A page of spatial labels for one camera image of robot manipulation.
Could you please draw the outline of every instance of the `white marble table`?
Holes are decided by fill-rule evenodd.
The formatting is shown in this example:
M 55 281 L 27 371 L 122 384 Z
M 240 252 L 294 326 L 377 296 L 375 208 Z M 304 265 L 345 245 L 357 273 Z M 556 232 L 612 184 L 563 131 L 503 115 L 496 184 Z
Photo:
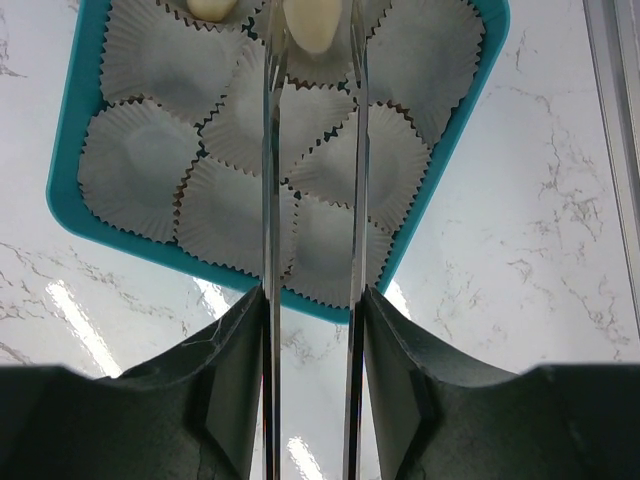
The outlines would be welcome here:
M 50 215 L 77 5 L 0 0 L 0 362 L 117 375 L 239 294 L 76 238 Z M 638 361 L 582 2 L 511 8 L 504 51 L 387 296 L 509 370 Z M 288 310 L 283 327 L 284 478 L 337 480 L 346 328 Z M 365 480 L 379 475 L 368 408 Z

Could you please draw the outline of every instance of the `blue tray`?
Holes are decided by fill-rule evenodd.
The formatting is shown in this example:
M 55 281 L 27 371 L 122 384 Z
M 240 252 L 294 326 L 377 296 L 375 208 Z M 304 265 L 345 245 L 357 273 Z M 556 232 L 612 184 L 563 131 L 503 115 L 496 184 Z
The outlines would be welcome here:
M 378 288 L 383 292 L 409 246 L 507 37 L 507 0 L 471 1 L 480 12 L 486 29 L 478 72 L 469 94 L 454 110 L 442 140 L 434 148 L 431 165 L 413 208 L 405 224 L 394 237 L 391 256 L 378 283 Z M 258 280 L 225 267 L 200 262 L 175 245 L 161 245 L 109 227 L 94 217 L 82 200 L 76 178 L 85 133 L 91 117 L 106 107 L 100 93 L 100 56 L 103 53 L 102 44 L 109 6 L 110 0 L 85 0 L 78 12 L 78 24 L 47 184 L 49 209 L 63 227 L 76 235 L 189 275 L 247 291 L 256 285 Z M 348 321 L 347 310 L 319 305 L 288 290 L 283 290 L 282 302 L 288 307 L 335 323 Z

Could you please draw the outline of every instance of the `baking cup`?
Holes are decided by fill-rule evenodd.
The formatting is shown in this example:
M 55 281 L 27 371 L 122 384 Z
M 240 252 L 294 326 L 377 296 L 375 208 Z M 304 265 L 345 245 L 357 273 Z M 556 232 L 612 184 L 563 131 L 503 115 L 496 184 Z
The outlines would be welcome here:
M 173 195 L 199 149 L 196 130 L 149 100 L 109 108 L 89 124 L 78 182 L 103 222 L 173 240 Z
M 304 196 L 298 209 L 298 235 L 285 287 L 318 303 L 349 305 L 353 211 Z M 372 223 L 367 228 L 366 281 L 374 285 L 391 248 L 391 236 Z
M 342 16 L 338 30 L 329 50 L 320 55 L 312 55 L 299 47 L 292 38 L 289 43 L 287 73 L 306 85 L 337 85 L 346 80 L 351 70 L 350 17 L 351 0 L 343 0 Z M 365 31 L 371 34 L 391 0 L 364 0 Z M 263 9 L 255 18 L 254 31 L 261 39 L 267 38 L 269 9 Z
M 467 0 L 395 2 L 369 40 L 369 101 L 409 109 L 433 147 L 469 92 L 484 31 Z
M 355 196 L 358 117 L 349 115 L 329 138 L 294 167 L 291 186 L 320 200 L 352 206 Z M 430 160 L 429 148 L 395 108 L 369 107 L 369 218 L 395 232 L 400 228 Z
M 214 23 L 200 20 L 189 11 L 187 0 L 170 0 L 161 2 L 168 12 L 172 12 L 177 19 L 184 20 L 187 25 L 195 25 L 207 30 L 240 29 L 242 25 L 249 23 L 249 17 L 255 15 L 262 8 L 262 0 L 238 0 L 233 10 L 222 22 Z
M 116 103 L 144 95 L 192 124 L 216 108 L 247 38 L 187 27 L 150 0 L 113 0 L 100 84 Z
M 281 274 L 293 258 L 297 200 L 280 188 Z M 253 276 L 262 274 L 262 180 L 212 157 L 194 163 L 178 201 L 176 239 L 189 255 Z
M 258 175 L 262 169 L 262 93 L 264 47 L 247 45 L 220 112 L 201 131 L 205 149 L 227 165 Z M 338 127 L 355 109 L 352 98 L 336 88 L 296 89 L 286 84 L 280 100 L 280 175 Z

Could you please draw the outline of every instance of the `marble surface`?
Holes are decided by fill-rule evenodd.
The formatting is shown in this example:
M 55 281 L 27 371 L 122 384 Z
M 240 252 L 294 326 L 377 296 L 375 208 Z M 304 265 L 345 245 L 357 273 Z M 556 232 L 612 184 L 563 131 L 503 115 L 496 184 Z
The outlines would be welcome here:
M 507 44 L 387 297 L 512 371 L 638 361 L 582 2 L 510 3 Z M 77 9 L 0 0 L 0 362 L 116 376 L 239 294 L 51 217 L 44 192 Z M 287 310 L 282 335 L 284 478 L 338 479 L 346 328 Z M 373 480 L 367 402 L 363 434 L 362 478 Z

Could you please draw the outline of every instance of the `metal tongs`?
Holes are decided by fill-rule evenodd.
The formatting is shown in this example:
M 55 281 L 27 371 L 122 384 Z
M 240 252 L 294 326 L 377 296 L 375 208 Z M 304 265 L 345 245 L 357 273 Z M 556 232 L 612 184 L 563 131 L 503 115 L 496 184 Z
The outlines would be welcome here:
M 280 98 L 286 81 L 290 34 L 283 0 L 269 2 L 265 49 L 262 145 L 262 225 L 264 273 L 262 287 L 269 317 L 263 326 L 263 478 L 279 480 L 280 463 Z M 366 32 L 361 0 L 352 0 L 350 40 L 358 89 L 358 135 L 353 219 L 349 353 L 344 429 L 343 480 L 359 478 L 364 310 L 366 287 L 367 183 L 369 172 L 369 91 Z

